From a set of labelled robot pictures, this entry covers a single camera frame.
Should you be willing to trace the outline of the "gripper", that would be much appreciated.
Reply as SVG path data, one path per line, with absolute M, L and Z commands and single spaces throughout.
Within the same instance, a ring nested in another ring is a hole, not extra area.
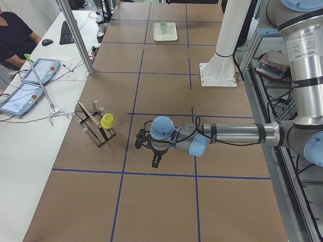
M 169 147 L 166 143 L 157 142 L 157 141 L 150 141 L 152 151 L 154 153 L 152 159 L 152 168 L 158 168 L 159 163 L 162 159 L 162 155 L 166 154 L 169 150 Z

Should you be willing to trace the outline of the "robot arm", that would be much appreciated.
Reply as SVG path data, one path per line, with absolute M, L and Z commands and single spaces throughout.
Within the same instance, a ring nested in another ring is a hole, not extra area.
M 152 167 L 170 148 L 201 157 L 208 144 L 286 147 L 322 166 L 322 1 L 262 1 L 259 30 L 280 34 L 287 45 L 291 73 L 291 120 L 269 124 L 202 124 L 177 127 L 166 116 L 152 121 L 148 144 Z

